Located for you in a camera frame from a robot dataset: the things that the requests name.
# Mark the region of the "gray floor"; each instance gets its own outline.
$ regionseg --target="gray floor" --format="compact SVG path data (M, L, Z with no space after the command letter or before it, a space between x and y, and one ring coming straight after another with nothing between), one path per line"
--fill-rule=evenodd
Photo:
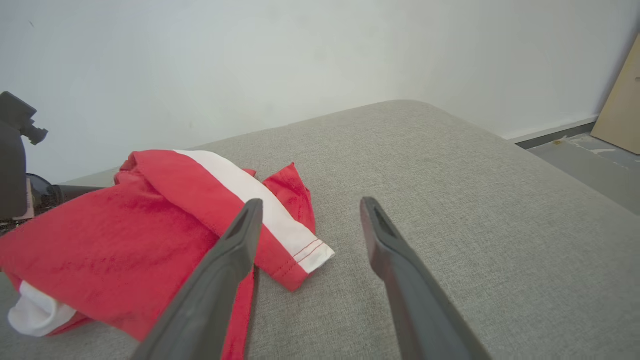
M640 156L588 134L546 143L529 152L640 215Z

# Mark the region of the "white wall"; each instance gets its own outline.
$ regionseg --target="white wall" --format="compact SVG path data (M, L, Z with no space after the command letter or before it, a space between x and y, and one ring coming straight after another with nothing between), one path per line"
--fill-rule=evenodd
M516 137L600 111L638 0L0 0L0 90L65 181L391 99Z

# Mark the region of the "white fabric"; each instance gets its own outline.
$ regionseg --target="white fabric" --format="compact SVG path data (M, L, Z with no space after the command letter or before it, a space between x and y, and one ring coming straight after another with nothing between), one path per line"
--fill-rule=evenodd
M34 288L26 281L20 284L22 295L9 310L9 323L19 333L41 337L64 325L76 310Z
M175 152L196 161L243 202L262 199L262 223L307 274L311 274L335 255L327 244L295 221L269 189L231 161L209 151Z

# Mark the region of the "black baseboard strip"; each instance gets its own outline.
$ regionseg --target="black baseboard strip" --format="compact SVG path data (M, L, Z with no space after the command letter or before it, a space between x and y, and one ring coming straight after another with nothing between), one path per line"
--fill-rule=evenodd
M580 134L584 134L584 133L590 133L591 130L593 130L593 127L595 126L595 124L596 124L595 122L592 122L590 124L585 124L585 125L573 127L571 129L558 131L557 133L541 136L539 138L526 140L526 141L523 141L523 142L519 142L516 145L521 147L521 148L523 148L523 149L525 149L525 150L528 150L528 149L531 149L532 147L536 147L536 146L544 145L544 144L552 142L552 141L560 140L560 139L564 138L565 136L569 138L571 136L576 136L576 135L580 135Z

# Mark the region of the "wooden panel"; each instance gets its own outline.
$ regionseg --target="wooden panel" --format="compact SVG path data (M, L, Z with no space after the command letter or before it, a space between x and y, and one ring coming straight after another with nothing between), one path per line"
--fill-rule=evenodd
M640 154L640 35L591 135Z

